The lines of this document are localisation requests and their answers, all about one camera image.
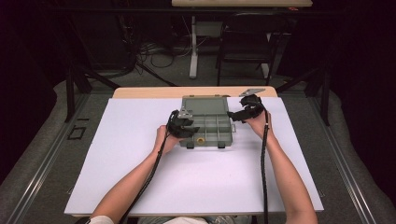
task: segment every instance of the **gray box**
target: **gray box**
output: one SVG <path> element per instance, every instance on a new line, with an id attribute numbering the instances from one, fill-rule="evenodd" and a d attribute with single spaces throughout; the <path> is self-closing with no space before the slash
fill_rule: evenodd
<path id="1" fill-rule="evenodd" d="M 192 114 L 199 131 L 191 138 L 180 142 L 182 147 L 229 147 L 233 142 L 232 125 L 227 116 L 226 97 L 186 97 L 182 106 Z"/>

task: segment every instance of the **white tabletop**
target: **white tabletop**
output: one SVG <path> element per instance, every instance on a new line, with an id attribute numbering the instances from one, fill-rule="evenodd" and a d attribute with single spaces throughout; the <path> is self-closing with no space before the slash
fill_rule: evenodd
<path id="1" fill-rule="evenodd" d="M 230 111 L 242 107 L 228 98 Z M 262 97 L 272 113 L 276 136 L 302 176 L 315 210 L 323 206 L 280 98 Z M 87 216 L 103 196 L 152 150 L 156 129 L 181 99 L 110 99 L 92 140 L 65 213 Z M 233 144 L 225 149 L 176 146 L 163 156 L 132 216 L 259 214 L 263 211 L 261 139 L 236 122 Z M 283 212 L 269 157 L 266 157 L 269 212 Z"/>
<path id="2" fill-rule="evenodd" d="M 174 7 L 311 7 L 311 0 L 172 0 Z"/>

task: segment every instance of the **person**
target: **person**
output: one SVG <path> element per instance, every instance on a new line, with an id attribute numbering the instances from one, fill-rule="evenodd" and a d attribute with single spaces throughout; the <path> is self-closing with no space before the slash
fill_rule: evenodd
<path id="1" fill-rule="evenodd" d="M 269 130 L 267 134 L 267 150 L 274 167 L 276 183 L 279 188 L 280 196 L 285 206 L 286 223 L 318 223 L 317 215 L 305 184 L 294 165 L 290 161 L 289 157 L 286 155 L 277 141 L 272 128 L 271 114 L 268 113 L 268 115 Z M 264 134 L 264 125 L 267 122 L 267 120 L 265 120 L 264 113 L 261 113 L 255 119 L 247 119 L 245 122 L 249 124 L 254 133 L 262 139 Z M 165 135 L 166 126 L 162 125 L 157 129 L 157 137 L 155 139 L 152 151 L 138 166 L 136 166 L 129 174 L 123 177 L 105 195 L 101 202 L 99 202 L 90 216 L 91 224 L 110 224 L 118 223 L 120 221 L 123 214 L 133 202 L 134 198 L 148 178 L 149 173 L 154 166 L 154 162 L 156 161 L 157 154 L 161 148 Z M 173 135 L 169 135 L 164 145 L 163 154 L 171 151 L 175 144 L 177 144 L 180 140 L 181 139 L 175 138 Z M 153 223 L 159 222 L 158 219 L 152 220 Z M 166 221 L 166 224 L 207 223 L 207 219 L 199 217 L 168 217 L 167 219 L 163 219 L 163 221 Z M 227 217 L 222 217 L 221 221 L 215 220 L 211 223 L 241 223 L 241 220 L 227 220 Z"/>

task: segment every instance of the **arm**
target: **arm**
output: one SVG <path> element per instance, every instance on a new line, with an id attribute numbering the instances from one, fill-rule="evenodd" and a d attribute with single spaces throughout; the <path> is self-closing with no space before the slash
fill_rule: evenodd
<path id="1" fill-rule="evenodd" d="M 246 122 L 262 139 L 266 122 L 264 113 L 261 113 L 255 119 L 247 119 Z M 274 167 L 280 196 L 285 205 L 286 223 L 318 223 L 317 215 L 305 184 L 274 135 L 271 115 L 269 115 L 269 127 L 267 150 Z"/>
<path id="2" fill-rule="evenodd" d="M 114 223 L 120 221 L 122 215 L 134 201 L 137 193 L 149 177 L 157 159 L 158 151 L 163 143 L 165 133 L 166 127 L 164 125 L 158 128 L 154 148 L 150 154 L 105 195 L 93 211 L 91 218 L 107 216 L 110 217 Z M 166 139 L 163 153 L 169 152 L 180 140 L 181 139 L 169 135 Z"/>

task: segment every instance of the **hand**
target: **hand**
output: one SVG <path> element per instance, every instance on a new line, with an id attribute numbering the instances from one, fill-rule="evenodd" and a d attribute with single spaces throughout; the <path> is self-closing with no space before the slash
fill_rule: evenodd
<path id="1" fill-rule="evenodd" d="M 254 118 L 254 119 L 246 119 L 246 123 L 250 125 L 250 127 L 253 129 L 254 133 L 257 134 L 260 138 L 263 137 L 264 135 L 264 126 L 265 123 L 267 122 L 265 120 L 265 112 L 262 111 L 262 113 Z M 273 128 L 272 128 L 272 121 L 271 121 L 271 114 L 268 112 L 268 125 L 269 125 L 269 130 L 268 130 L 268 136 L 273 136 Z"/>
<path id="2" fill-rule="evenodd" d="M 155 139 L 154 143 L 154 149 L 152 149 L 152 152 L 156 152 L 156 154 L 160 151 L 161 145 L 163 144 L 163 139 L 165 138 L 166 135 L 166 126 L 161 125 L 157 129 L 157 137 Z M 163 148 L 163 153 L 167 153 L 171 151 L 175 144 L 178 143 L 179 141 L 183 140 L 182 138 L 176 138 L 172 134 L 169 134 L 169 136 L 166 138 L 166 143 Z"/>

